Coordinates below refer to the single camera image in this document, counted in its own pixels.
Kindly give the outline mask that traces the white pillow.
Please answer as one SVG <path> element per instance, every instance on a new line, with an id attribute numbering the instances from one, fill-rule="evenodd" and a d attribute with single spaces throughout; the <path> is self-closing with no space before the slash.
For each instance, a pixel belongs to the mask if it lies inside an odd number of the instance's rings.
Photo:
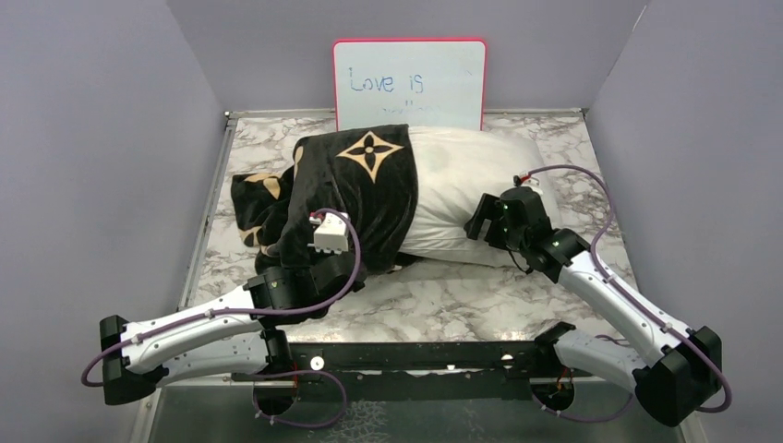
<path id="1" fill-rule="evenodd" d="M 507 268 L 502 249 L 466 237 L 464 226 L 480 199 L 499 196 L 514 176 L 542 167 L 531 138 L 461 128 L 409 128 L 416 161 L 418 202 L 400 251 L 441 261 Z"/>

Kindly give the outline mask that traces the black floral plush pillowcase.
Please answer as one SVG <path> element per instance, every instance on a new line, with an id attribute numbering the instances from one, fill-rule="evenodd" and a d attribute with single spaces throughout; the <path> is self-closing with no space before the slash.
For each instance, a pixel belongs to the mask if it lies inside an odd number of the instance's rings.
<path id="1" fill-rule="evenodd" d="M 311 213 L 348 215 L 362 263 L 372 274 L 416 262 L 403 252 L 413 223 L 419 180 L 409 127 L 385 125 L 300 138 L 282 173 L 235 174 L 230 196 L 244 245 L 256 247 L 257 273 L 309 267 L 325 257 L 310 248 Z"/>

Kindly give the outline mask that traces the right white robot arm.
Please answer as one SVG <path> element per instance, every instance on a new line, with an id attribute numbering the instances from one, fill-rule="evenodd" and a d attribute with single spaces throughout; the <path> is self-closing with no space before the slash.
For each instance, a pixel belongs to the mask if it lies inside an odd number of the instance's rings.
<path id="1" fill-rule="evenodd" d="M 535 339 L 533 363 L 540 373 L 588 372 L 630 392 L 654 420 L 670 427 L 705 412 L 705 403 L 719 391 L 730 404 L 718 335 L 663 312 L 612 271 L 581 235 L 554 228 L 534 188 L 482 195 L 464 230 L 471 240 L 482 238 L 519 255 L 528 272 L 577 295 L 626 340 L 614 344 L 560 322 Z"/>

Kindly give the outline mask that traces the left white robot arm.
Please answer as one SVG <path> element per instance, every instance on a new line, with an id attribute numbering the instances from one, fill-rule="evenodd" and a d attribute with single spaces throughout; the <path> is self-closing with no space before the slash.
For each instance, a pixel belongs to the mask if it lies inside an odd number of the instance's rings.
<path id="1" fill-rule="evenodd" d="M 294 365 L 281 327 L 324 317 L 366 278 L 364 263 L 343 253 L 310 268 L 269 267 L 229 293 L 164 317 L 105 317 L 103 401 L 123 405 L 174 381 L 225 372 L 282 377 Z"/>

